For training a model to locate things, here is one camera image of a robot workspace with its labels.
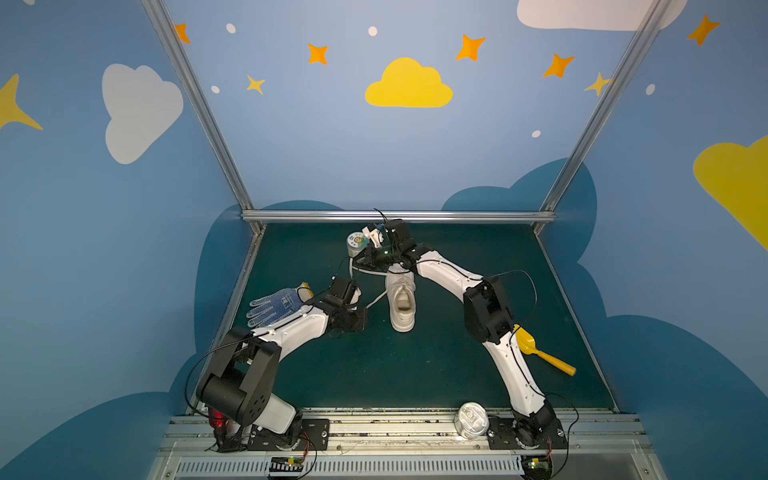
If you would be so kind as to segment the white shoelace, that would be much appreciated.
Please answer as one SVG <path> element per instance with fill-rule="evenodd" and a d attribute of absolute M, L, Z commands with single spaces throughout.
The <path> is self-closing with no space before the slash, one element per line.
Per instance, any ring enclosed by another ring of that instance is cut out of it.
<path fill-rule="evenodd" d="M 370 287 L 371 291 L 365 295 L 366 308 L 372 308 L 381 300 L 386 300 L 385 290 L 385 276 L 386 272 L 391 266 L 387 267 L 384 271 L 374 271 L 363 267 L 358 267 L 349 260 L 349 273 L 354 279 L 362 280 L 365 287 Z"/>

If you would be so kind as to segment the white sneaker shoe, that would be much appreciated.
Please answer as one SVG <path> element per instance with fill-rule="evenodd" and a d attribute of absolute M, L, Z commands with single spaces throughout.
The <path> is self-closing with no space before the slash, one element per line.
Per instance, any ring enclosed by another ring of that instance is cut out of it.
<path fill-rule="evenodd" d="M 399 265 L 391 266 L 386 272 L 385 290 L 393 329 L 400 333 L 411 331 L 416 314 L 414 274 Z"/>

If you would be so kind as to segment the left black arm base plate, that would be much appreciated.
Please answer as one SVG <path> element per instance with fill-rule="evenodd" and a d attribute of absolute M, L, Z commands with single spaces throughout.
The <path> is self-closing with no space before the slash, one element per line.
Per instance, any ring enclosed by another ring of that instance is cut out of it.
<path fill-rule="evenodd" d="M 248 451 L 325 451 L 330 437 L 328 419 L 302 419 L 301 426 L 293 423 L 284 434 L 254 427 L 250 433 Z"/>

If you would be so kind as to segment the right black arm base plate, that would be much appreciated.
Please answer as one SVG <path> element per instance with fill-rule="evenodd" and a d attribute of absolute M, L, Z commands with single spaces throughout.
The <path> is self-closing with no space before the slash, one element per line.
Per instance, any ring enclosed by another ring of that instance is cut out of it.
<path fill-rule="evenodd" d="M 513 417 L 489 417 L 487 439 L 491 450 L 565 449 L 568 442 L 558 419 L 535 427 L 528 421 Z"/>

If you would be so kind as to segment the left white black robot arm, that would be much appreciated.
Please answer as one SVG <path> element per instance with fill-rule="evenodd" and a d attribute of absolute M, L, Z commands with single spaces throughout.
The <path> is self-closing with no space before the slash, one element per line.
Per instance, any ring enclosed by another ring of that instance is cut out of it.
<path fill-rule="evenodd" d="M 246 449 L 244 430 L 261 431 L 280 449 L 302 438 L 300 409 L 273 393 L 280 362 L 305 343 L 329 331 L 359 332 L 367 309 L 359 305 L 361 287 L 334 277 L 315 295 L 306 284 L 280 290 L 257 300 L 258 315 L 247 327 L 232 327 L 209 352 L 195 391 L 190 380 L 183 389 L 188 407 L 197 399 L 206 407 L 219 453 Z"/>

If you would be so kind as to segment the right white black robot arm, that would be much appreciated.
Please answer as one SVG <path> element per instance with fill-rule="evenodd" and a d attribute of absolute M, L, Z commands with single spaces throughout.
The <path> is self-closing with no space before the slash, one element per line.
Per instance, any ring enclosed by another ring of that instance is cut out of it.
<path fill-rule="evenodd" d="M 401 219 L 369 224 L 361 234 L 367 243 L 352 258 L 354 267 L 399 276 L 417 274 L 461 300 L 468 333 L 488 351 L 506 387 L 516 443 L 534 449 L 561 439 L 568 445 L 570 429 L 562 425 L 524 359 L 523 328 L 513 320 L 500 277 L 475 274 L 416 242 Z"/>

